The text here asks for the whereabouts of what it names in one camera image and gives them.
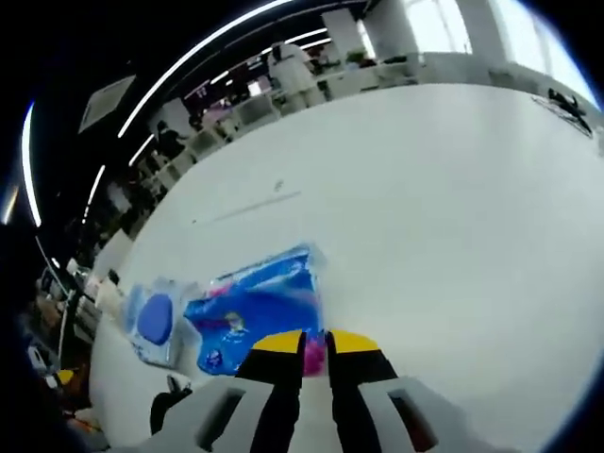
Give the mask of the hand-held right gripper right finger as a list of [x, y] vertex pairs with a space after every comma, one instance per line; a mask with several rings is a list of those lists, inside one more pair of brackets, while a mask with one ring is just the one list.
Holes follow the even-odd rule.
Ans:
[[413, 377], [401, 377], [376, 342], [326, 335], [332, 418], [344, 452], [484, 452], [461, 409]]

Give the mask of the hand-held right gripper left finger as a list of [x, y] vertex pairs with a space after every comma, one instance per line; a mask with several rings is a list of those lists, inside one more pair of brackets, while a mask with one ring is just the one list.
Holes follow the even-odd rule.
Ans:
[[118, 452], [286, 452], [299, 416], [306, 333], [256, 342], [236, 377], [215, 377], [166, 409], [161, 429]]

